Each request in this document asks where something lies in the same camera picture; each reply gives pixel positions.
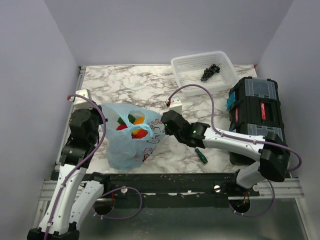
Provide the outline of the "blue plastic bag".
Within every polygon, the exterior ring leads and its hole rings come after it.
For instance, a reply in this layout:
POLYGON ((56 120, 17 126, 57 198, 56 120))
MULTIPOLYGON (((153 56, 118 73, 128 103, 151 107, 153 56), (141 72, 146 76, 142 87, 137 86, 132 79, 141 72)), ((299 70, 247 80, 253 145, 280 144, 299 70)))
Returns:
POLYGON ((128 171, 140 167, 165 137, 161 115, 127 103, 101 105, 108 140, 106 157, 111 168, 128 171))

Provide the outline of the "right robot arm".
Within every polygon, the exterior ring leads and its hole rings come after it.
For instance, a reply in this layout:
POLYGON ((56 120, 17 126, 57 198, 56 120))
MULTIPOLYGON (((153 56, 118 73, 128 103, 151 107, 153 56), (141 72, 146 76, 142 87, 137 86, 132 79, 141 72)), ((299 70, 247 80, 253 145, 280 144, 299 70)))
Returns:
POLYGON ((189 123, 174 110, 165 112, 161 122, 166 134, 173 135, 188 147, 221 149, 254 160, 239 170, 230 183, 230 191, 236 196, 243 195, 263 180, 281 183, 286 178, 290 153, 275 133, 261 136, 224 131, 202 122, 189 123))

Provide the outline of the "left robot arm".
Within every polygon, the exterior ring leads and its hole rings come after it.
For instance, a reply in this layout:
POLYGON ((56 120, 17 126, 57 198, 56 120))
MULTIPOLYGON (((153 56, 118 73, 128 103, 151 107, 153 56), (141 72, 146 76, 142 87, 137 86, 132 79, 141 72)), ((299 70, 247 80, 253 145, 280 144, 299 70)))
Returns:
POLYGON ((106 121, 101 106, 93 101, 71 114, 70 135, 61 150, 55 190, 42 221, 38 227, 29 230, 27 239, 79 239, 80 227, 96 200, 110 194, 110 178, 94 172, 88 177, 84 190, 77 195, 90 161, 102 143, 99 126, 106 121))

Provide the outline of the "red fake fruit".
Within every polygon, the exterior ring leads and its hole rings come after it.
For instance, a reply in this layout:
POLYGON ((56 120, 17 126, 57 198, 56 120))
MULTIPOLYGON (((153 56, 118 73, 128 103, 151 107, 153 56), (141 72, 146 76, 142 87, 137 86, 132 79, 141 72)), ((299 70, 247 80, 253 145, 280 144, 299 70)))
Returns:
POLYGON ((121 130, 124 130, 124 129, 126 129, 127 128, 127 125, 126 124, 121 124, 121 125, 119 125, 117 128, 116 128, 116 130, 117 131, 121 131, 121 130))

